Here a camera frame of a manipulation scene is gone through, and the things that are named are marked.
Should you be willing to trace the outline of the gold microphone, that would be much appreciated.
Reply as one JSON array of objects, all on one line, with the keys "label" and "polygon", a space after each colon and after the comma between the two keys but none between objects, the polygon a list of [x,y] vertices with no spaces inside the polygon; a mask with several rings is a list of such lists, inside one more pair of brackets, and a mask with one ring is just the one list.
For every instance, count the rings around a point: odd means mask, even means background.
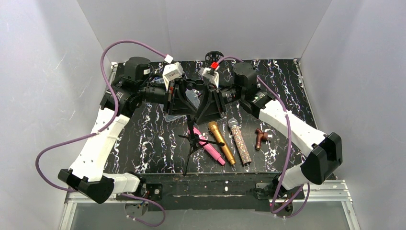
[{"label": "gold microphone", "polygon": [[230,163],[231,166],[235,166],[236,160],[224,138],[224,136],[222,135],[219,125],[217,124],[216,121],[212,121],[208,123],[208,129],[209,131],[212,133],[212,135],[214,136],[215,140],[218,143],[222,143],[222,146],[220,147],[222,152],[225,154],[226,159],[228,160],[228,162]]}]

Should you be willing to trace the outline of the glitter silver-head microphone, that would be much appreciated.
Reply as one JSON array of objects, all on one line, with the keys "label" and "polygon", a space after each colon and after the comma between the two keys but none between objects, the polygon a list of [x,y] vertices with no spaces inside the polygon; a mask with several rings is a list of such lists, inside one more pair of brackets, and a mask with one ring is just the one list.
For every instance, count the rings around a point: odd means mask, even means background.
[{"label": "glitter silver-head microphone", "polygon": [[228,121],[228,126],[232,132],[233,139],[235,141],[236,147],[238,149],[241,161],[243,165],[249,164],[252,162],[249,155],[249,151],[243,139],[238,121],[235,118],[230,118]]}]

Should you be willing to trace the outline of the small black tripod stand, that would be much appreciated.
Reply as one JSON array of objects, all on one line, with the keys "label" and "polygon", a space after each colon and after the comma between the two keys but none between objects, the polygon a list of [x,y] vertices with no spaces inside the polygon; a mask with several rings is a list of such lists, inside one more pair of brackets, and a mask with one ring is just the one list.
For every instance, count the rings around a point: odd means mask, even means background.
[{"label": "small black tripod stand", "polygon": [[224,141],[203,140],[194,132],[195,124],[205,124],[222,118],[225,114],[225,103],[222,99],[222,93],[214,84],[206,84],[203,80],[185,79],[184,81],[188,90],[198,90],[203,92],[203,99],[196,112],[193,115],[186,116],[189,134],[186,136],[180,135],[181,138],[187,139],[190,145],[186,165],[183,168],[183,175],[185,176],[187,174],[190,157],[194,152],[202,149],[208,144],[215,144],[220,147],[225,145]]}]

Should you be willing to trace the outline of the pink microphone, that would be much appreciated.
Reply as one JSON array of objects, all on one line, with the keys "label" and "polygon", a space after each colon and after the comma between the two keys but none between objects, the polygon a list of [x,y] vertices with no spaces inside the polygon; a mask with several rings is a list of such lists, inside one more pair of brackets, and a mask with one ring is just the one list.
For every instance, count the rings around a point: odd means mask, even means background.
[{"label": "pink microphone", "polygon": [[225,163],[226,163],[225,160],[222,158],[220,153],[212,146],[212,144],[220,145],[220,146],[222,146],[222,144],[213,142],[213,141],[208,141],[207,139],[205,139],[202,136],[202,134],[196,127],[193,128],[193,134],[191,134],[190,129],[188,130],[188,134],[189,135],[187,136],[187,138],[191,144],[190,150],[188,153],[188,160],[192,153],[194,153],[200,149],[204,149],[214,160],[216,160],[218,163],[220,163],[220,165],[222,165],[222,166],[225,165]]}]

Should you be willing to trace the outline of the black tripod microphone stand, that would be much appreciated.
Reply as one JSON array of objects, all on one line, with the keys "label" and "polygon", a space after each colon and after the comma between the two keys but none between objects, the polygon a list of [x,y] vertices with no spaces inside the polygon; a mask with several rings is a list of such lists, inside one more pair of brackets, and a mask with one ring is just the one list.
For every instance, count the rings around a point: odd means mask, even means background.
[{"label": "black tripod microphone stand", "polygon": [[224,57],[224,55],[220,51],[210,51],[205,55],[204,60],[206,62],[212,64],[212,63],[217,63],[223,57]]}]

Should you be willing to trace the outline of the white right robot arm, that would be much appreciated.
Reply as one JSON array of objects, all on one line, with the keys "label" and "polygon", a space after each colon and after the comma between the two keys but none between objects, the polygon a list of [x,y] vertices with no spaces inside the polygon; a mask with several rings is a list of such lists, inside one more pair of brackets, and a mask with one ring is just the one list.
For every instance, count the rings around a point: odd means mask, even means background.
[{"label": "white right robot arm", "polygon": [[282,172],[273,180],[277,191],[285,193],[306,183],[321,185],[342,164],[341,137],[335,132],[328,135],[313,128],[287,110],[271,89],[261,90],[257,83],[264,82],[251,64],[236,63],[232,76],[233,86],[216,90],[220,95],[213,102],[220,103],[219,112],[223,112],[225,104],[238,101],[247,113],[274,127],[306,157],[292,168],[287,167],[286,159]]}]

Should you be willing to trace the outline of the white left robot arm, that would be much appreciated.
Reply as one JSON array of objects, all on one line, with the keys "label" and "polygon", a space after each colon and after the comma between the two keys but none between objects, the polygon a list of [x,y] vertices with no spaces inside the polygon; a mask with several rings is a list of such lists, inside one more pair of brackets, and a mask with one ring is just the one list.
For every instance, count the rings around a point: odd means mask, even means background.
[{"label": "white left robot arm", "polygon": [[161,104],[169,115],[193,116],[196,107],[186,95],[189,81],[180,63],[167,64],[162,83],[154,81],[150,60],[132,57],[119,65],[111,88],[101,101],[93,135],[59,180],[96,203],[104,203],[112,194],[136,192],[140,178],[134,173],[106,174],[104,166],[121,131],[143,102]]}]

